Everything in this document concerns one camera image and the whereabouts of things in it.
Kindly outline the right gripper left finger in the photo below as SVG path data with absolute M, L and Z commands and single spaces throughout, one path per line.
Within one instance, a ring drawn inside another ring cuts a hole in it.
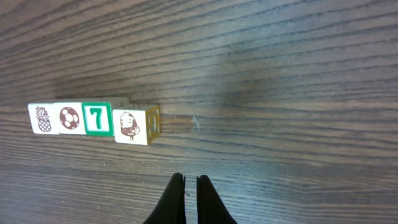
M 186 224 L 185 177 L 174 173 L 144 224 Z

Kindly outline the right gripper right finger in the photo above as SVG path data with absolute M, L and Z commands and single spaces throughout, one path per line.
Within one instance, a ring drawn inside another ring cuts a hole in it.
M 198 224 L 237 224 L 207 175 L 197 177 Z

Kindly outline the white block red picture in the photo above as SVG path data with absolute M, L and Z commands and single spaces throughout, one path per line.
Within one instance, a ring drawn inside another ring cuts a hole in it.
M 149 145 L 160 136 L 160 106 L 130 104 L 113 109 L 113 124 L 116 142 Z

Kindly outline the green number seven block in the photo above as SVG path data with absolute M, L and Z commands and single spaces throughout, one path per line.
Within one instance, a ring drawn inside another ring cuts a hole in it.
M 125 97 L 89 98 L 81 102 L 85 132 L 90 136 L 114 136 L 113 109 L 129 103 Z

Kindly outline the white block dark round picture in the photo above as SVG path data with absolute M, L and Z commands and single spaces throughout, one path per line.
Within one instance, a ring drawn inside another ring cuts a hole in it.
M 58 102 L 54 107 L 60 134 L 86 134 L 81 102 Z

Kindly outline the white block owl picture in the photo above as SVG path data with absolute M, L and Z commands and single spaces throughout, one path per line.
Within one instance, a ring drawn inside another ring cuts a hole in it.
M 34 134 L 58 135 L 53 103 L 29 103 L 29 117 Z

